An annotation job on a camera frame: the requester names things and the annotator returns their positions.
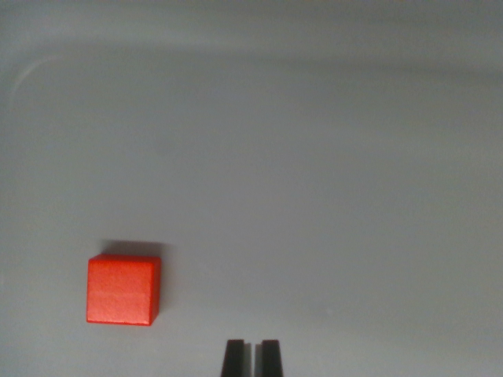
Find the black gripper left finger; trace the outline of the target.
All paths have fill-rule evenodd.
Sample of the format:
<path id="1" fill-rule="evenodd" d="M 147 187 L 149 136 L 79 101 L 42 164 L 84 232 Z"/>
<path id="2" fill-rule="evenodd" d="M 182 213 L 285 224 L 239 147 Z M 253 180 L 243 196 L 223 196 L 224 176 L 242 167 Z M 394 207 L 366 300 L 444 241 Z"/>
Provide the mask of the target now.
<path id="1" fill-rule="evenodd" d="M 230 339 L 226 343 L 221 377 L 247 377 L 251 375 L 251 345 L 243 339 Z"/>

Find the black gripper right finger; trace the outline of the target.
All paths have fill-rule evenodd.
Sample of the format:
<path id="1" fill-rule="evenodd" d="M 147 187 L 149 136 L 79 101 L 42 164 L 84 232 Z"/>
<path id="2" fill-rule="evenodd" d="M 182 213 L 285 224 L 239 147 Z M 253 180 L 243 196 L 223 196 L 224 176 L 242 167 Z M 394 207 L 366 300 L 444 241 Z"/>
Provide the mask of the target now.
<path id="1" fill-rule="evenodd" d="M 277 339 L 262 340 L 255 346 L 255 376 L 283 377 L 281 346 Z"/>

